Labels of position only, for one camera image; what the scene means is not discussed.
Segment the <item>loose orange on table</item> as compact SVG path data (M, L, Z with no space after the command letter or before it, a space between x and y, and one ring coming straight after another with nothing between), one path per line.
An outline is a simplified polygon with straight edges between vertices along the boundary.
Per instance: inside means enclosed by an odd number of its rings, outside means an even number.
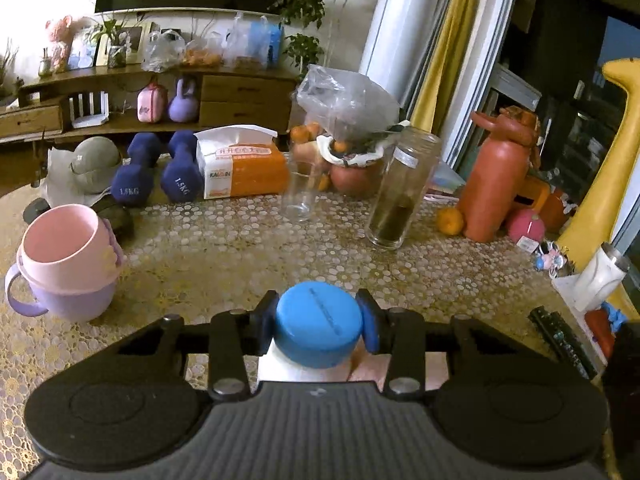
M464 230L465 221L457 207L440 208L436 214L436 228L447 236L457 236Z

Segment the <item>orange white tissue pack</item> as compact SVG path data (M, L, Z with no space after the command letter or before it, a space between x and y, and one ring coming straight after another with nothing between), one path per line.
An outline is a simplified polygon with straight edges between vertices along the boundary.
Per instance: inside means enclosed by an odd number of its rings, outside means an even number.
M288 162L277 147L277 131L231 125L195 137L204 200L280 194L288 186Z

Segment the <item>wooden tv cabinet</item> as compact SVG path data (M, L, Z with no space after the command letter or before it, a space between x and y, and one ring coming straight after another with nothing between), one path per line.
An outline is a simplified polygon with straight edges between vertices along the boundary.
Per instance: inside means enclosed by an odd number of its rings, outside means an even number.
M71 70L26 84L1 113L1 141L52 140L139 131L288 126L296 77L286 70L139 65Z

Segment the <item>grey green cap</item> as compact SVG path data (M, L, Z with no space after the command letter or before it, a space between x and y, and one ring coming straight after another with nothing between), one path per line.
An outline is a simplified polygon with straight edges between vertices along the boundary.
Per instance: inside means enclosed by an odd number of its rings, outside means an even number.
M70 161L75 184L85 194L98 194L109 188L120 166L122 155L116 144L105 136L80 142Z

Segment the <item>short clear drinking glass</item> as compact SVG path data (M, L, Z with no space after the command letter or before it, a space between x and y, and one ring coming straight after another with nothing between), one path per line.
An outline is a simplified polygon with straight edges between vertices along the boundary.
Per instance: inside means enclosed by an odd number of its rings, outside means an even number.
M281 195L281 212L292 223L307 221L311 217L322 175L318 162L288 160L288 185Z

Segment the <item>yellow giraffe toy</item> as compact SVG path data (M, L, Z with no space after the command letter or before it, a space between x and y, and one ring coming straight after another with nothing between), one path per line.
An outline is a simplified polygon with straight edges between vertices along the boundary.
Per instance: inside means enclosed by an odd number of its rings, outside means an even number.
M578 271L584 270L603 242L613 239L620 206L639 155L639 60L621 58L608 61L602 72L606 81L626 92L626 106L620 128L597 177L558 239L558 244L566 250Z

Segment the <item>clear plastic bag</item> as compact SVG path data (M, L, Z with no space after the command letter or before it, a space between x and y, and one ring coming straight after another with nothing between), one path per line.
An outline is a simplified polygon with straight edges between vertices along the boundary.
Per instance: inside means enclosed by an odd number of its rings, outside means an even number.
M295 102L335 140L360 141L399 122L397 100L366 75L308 67Z

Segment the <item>yellow curtain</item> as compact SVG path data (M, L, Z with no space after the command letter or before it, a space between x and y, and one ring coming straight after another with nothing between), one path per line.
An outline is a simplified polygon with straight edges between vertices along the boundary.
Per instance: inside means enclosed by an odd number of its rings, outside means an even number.
M461 72L478 0L449 0L411 123L440 136Z

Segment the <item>purple kettlebell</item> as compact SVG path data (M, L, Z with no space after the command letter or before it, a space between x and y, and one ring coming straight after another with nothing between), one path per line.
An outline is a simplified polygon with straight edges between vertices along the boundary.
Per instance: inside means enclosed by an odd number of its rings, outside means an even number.
M172 122L195 122L198 118L198 99L195 95L195 81L180 78L177 81L176 94L168 107L168 116Z

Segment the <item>white tube with blue cap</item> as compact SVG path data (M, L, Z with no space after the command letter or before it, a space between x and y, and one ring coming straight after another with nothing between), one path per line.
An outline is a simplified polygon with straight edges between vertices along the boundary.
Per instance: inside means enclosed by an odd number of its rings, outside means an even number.
M258 359L258 382L346 382L362 334L357 301L337 286L303 282L274 312L273 337Z

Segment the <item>navy dumbbell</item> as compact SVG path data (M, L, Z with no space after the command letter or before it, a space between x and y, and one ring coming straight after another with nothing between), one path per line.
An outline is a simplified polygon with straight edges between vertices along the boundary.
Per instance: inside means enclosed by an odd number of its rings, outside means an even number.
M154 170L162 154L162 144L155 133L139 132L127 148L130 161L114 174L111 194L117 203L139 207L146 203L154 186Z
M160 187L173 203L193 202L203 194L204 181L196 160L198 139L191 130L176 131L167 145L167 163Z

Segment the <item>left navy dumbbell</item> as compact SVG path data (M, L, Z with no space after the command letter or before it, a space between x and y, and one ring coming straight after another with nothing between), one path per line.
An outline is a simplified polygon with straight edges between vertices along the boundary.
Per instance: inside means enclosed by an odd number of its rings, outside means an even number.
M162 144L155 133L139 132L127 148L130 161L114 174L111 194L117 203L139 207L146 203L154 186L154 170L162 154Z

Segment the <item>pink plush toy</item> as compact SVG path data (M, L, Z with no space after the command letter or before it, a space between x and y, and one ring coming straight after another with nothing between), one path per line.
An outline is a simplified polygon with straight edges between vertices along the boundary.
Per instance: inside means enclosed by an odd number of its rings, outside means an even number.
M52 44L51 68L53 73L66 71L70 48L75 37L74 19L66 15L57 21L47 21L46 31Z

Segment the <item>right navy dumbbell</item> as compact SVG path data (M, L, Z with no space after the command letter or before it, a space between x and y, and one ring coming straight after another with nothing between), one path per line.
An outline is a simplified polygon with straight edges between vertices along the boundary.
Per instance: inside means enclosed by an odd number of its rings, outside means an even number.
M203 194L204 181L196 160L198 139L191 130L176 131L167 145L167 163L160 187L173 203L193 202Z

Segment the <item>pink round ball toy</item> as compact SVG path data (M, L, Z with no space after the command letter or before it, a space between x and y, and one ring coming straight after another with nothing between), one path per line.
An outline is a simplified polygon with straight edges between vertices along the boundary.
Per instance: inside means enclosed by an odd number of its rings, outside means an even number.
M545 232L544 222L533 209L513 209L506 217L506 235L514 243L522 237L541 242Z

